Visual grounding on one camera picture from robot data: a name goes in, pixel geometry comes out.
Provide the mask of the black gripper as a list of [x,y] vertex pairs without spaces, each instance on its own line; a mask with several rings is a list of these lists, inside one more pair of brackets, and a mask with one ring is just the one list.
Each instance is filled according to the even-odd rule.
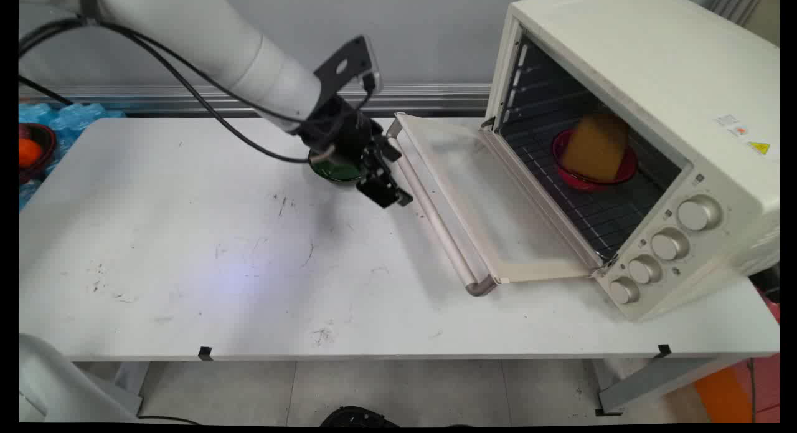
[[302,163],[332,161],[366,172],[357,181],[357,189],[382,209],[413,202],[413,196],[397,185],[387,165],[402,157],[400,147],[391,143],[381,124],[341,97],[329,99],[309,120],[299,124],[297,136],[308,147]]

